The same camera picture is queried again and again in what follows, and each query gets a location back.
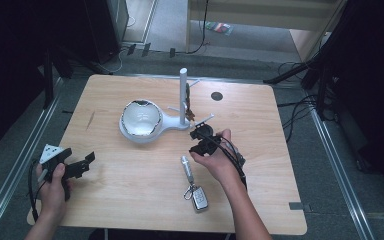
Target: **hand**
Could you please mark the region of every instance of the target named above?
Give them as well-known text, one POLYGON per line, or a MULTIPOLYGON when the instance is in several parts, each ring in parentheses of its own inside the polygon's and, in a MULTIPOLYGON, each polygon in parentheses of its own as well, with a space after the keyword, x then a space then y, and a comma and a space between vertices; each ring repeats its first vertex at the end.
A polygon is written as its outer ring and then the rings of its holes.
MULTIPOLYGON (((216 135, 221 136, 231 142, 230 129, 225 129, 216 135)), ((220 145, 229 151, 233 156, 235 156, 235 154, 226 147, 226 141, 222 139, 220 145)), ((210 171, 211 175, 221 184, 229 180, 240 180, 239 174, 235 167, 220 148, 217 148, 217 150, 210 156, 203 157, 195 152, 191 152, 190 155, 195 160, 195 162, 205 166, 208 171, 210 171)))
MULTIPOLYGON (((36 175, 42 173, 42 165, 38 164, 36 175)), ((65 202, 64 188, 61 185, 61 179, 65 173, 65 165, 60 163, 53 172, 52 182, 45 182, 40 189, 42 200, 42 209, 40 218, 47 218, 50 224, 58 226, 65 216, 67 204, 65 202)))

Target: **white tube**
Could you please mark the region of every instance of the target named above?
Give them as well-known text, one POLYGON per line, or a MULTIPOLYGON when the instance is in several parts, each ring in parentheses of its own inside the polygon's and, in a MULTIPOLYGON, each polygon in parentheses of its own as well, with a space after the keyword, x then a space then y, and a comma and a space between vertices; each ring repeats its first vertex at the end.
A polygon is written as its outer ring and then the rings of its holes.
POLYGON ((185 125, 185 101, 186 101, 186 80, 188 78, 188 70, 180 69, 180 125, 185 125))

